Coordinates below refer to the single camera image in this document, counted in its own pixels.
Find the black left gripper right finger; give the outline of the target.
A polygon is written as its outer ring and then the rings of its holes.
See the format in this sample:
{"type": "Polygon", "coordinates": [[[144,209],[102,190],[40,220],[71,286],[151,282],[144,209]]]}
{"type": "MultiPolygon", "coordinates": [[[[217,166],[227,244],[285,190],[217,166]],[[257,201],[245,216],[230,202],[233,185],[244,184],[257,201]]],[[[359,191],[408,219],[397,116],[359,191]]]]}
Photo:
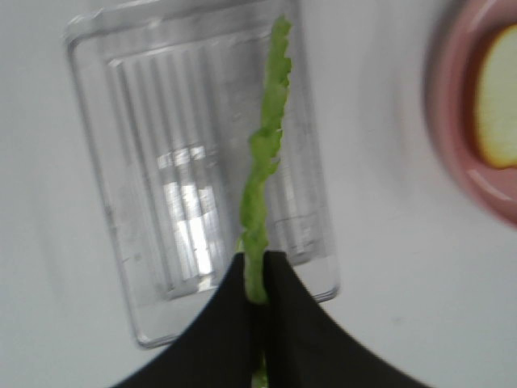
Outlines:
{"type": "Polygon", "coordinates": [[[285,253],[264,256],[270,387],[423,387],[347,334],[315,301],[285,253]]]}

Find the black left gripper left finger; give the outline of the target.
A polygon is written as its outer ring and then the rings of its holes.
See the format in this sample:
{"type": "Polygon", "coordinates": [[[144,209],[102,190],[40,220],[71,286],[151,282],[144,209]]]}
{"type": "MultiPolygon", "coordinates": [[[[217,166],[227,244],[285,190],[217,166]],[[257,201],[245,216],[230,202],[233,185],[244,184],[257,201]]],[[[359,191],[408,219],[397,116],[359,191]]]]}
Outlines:
{"type": "Polygon", "coordinates": [[[261,307],[244,287],[236,254],[207,305],[164,352],[117,387],[251,387],[261,359],[261,307]]]}

